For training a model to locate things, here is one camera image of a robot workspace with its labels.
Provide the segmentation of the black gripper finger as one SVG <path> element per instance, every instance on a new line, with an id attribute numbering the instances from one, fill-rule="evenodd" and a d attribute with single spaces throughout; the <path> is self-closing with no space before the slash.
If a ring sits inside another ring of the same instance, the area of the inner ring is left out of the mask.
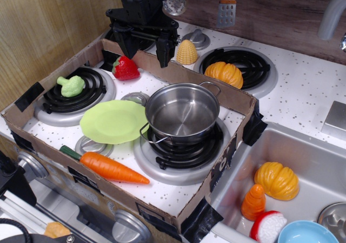
<path id="1" fill-rule="evenodd" d="M 176 32 L 161 32 L 156 40 L 156 55 L 161 68 L 168 66 L 169 61 L 175 55 L 177 45 L 178 35 Z"/>
<path id="2" fill-rule="evenodd" d="M 134 30 L 129 31 L 117 31 L 113 29 L 115 42 L 120 46 L 123 54 L 132 59 L 139 50 L 139 41 L 136 36 L 133 35 Z"/>

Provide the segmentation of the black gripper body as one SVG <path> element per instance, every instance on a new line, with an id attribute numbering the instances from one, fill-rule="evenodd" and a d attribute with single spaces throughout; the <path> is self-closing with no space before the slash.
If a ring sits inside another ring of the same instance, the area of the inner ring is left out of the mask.
<path id="1" fill-rule="evenodd" d="M 109 9 L 105 15 L 110 18 L 110 26 L 117 34 L 157 41 L 167 34 L 168 41 L 173 46 L 178 45 L 177 21 L 168 17 L 162 9 L 140 18 L 139 13 L 128 12 L 125 9 Z"/>

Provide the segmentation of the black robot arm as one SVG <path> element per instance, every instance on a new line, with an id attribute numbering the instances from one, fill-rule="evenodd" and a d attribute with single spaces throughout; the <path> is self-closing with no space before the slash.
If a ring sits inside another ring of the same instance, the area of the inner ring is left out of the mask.
<path id="1" fill-rule="evenodd" d="M 105 12 L 115 42 L 128 58 L 139 50 L 140 40 L 156 44 L 156 55 L 161 68 L 168 66 L 178 45 L 178 23 L 163 12 L 166 0 L 121 0 L 122 8 Z"/>

